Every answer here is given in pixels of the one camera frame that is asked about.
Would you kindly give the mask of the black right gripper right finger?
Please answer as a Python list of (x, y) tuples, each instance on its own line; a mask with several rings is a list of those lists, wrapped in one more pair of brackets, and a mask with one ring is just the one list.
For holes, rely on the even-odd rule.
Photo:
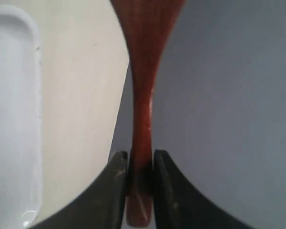
[(158, 229), (249, 228), (196, 189), (167, 151), (155, 151), (153, 174), (153, 206)]

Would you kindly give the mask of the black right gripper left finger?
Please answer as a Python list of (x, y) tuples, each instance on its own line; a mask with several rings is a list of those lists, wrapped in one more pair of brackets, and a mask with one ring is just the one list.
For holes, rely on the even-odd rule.
[(74, 201), (34, 229), (120, 229), (124, 214), (128, 155), (113, 155), (95, 181)]

